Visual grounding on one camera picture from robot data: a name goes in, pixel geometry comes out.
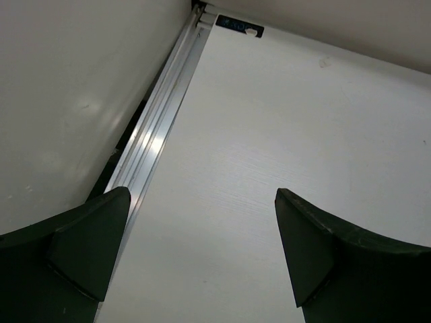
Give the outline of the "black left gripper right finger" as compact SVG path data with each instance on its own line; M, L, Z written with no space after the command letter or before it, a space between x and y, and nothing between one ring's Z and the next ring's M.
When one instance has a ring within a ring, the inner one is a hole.
M306 322L429 322L430 249L363 229L281 188L277 224Z

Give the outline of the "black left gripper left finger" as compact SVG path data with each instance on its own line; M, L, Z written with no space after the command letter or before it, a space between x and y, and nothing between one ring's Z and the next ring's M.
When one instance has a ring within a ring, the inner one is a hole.
M114 270L131 195L117 187L1 236L2 322L93 322Z

